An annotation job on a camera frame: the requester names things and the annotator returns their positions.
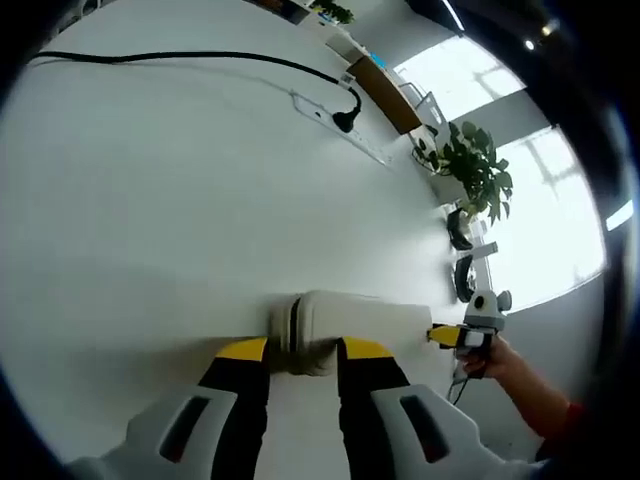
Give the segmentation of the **person's right hand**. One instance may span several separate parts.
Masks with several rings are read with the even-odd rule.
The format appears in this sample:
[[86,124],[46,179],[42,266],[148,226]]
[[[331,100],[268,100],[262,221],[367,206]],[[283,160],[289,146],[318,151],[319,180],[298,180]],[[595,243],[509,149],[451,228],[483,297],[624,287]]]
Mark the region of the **person's right hand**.
[[492,338],[487,353],[459,355],[458,360],[468,375],[483,371],[496,380],[514,378],[527,369],[524,359],[499,335]]

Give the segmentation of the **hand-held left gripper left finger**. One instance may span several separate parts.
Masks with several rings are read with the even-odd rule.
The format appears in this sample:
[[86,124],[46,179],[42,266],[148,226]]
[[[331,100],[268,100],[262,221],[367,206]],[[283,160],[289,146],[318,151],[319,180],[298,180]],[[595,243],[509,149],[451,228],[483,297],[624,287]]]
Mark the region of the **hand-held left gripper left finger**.
[[150,405],[124,440],[67,470],[75,479],[252,479],[267,427],[265,337],[231,343],[196,385]]

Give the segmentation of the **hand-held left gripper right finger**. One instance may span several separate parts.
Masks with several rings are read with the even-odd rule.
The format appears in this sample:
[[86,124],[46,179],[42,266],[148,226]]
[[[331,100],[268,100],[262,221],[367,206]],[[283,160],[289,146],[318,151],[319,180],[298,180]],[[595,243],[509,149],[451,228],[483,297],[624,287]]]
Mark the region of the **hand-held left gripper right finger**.
[[339,426],[353,479],[539,479],[543,462],[506,460],[443,396],[412,384],[374,341],[337,341]]

